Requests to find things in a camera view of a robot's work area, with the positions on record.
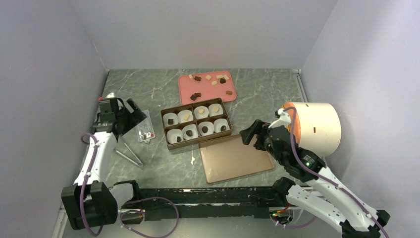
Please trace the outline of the gold box lid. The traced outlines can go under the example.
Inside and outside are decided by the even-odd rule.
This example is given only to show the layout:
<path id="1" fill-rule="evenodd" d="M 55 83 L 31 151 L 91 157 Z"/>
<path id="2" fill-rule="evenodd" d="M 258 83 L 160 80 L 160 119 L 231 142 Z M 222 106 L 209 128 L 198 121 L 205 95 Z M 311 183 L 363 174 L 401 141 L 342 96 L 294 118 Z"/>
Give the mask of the gold box lid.
<path id="1" fill-rule="evenodd" d="M 236 179 L 275 168 L 270 154 L 253 147 L 256 138 L 244 145 L 240 135 L 199 143 L 207 183 Z"/>

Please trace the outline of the rose gold tongs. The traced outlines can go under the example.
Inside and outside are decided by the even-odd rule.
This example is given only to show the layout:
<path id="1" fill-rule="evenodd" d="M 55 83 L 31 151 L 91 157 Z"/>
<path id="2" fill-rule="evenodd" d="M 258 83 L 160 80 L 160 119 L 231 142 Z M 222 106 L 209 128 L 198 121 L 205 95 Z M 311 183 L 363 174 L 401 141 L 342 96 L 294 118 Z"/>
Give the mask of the rose gold tongs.
<path id="1" fill-rule="evenodd" d="M 127 156 L 123 152 L 119 151 L 118 149 L 114 148 L 114 152 L 119 155 L 121 158 L 125 159 L 126 161 L 130 162 L 131 164 L 137 166 L 138 168 L 142 168 L 144 166 L 141 159 L 134 153 L 134 151 L 131 149 L 131 147 L 126 143 L 123 142 L 123 145 L 125 148 L 130 152 L 131 156 Z"/>

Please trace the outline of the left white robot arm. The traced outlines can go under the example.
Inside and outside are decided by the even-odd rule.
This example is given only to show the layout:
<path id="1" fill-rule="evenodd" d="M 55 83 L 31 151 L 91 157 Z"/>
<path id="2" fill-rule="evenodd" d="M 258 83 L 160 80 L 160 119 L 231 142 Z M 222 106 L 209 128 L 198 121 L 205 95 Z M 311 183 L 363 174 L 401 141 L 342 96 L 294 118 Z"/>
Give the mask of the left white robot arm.
<path id="1" fill-rule="evenodd" d="M 118 210 L 125 204 L 136 208 L 142 195 L 133 180 L 115 184 L 105 183 L 108 162 L 117 142 L 123 135 L 144 121 L 147 115 L 131 99 L 111 96 L 99 100 L 99 112 L 89 131 L 81 136 L 88 146 L 83 166 L 71 186 L 63 188 L 61 200 L 72 229 L 85 229 L 97 237 L 103 226 L 114 224 Z"/>

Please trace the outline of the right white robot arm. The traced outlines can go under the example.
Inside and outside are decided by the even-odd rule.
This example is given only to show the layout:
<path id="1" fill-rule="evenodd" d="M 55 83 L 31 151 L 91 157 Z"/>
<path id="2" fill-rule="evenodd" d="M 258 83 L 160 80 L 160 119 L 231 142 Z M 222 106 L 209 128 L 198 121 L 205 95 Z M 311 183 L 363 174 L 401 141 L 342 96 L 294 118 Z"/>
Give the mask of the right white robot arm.
<path id="1" fill-rule="evenodd" d="M 269 124 L 259 119 L 240 131 L 242 142 L 268 152 L 286 172 L 311 186 L 323 198 L 305 191 L 288 178 L 277 180 L 272 189 L 273 202 L 299 206 L 330 224 L 344 238 L 388 237 L 384 227 L 390 219 L 385 210 L 376 210 L 357 198 L 313 151 L 299 147 L 295 136 L 282 120 Z"/>

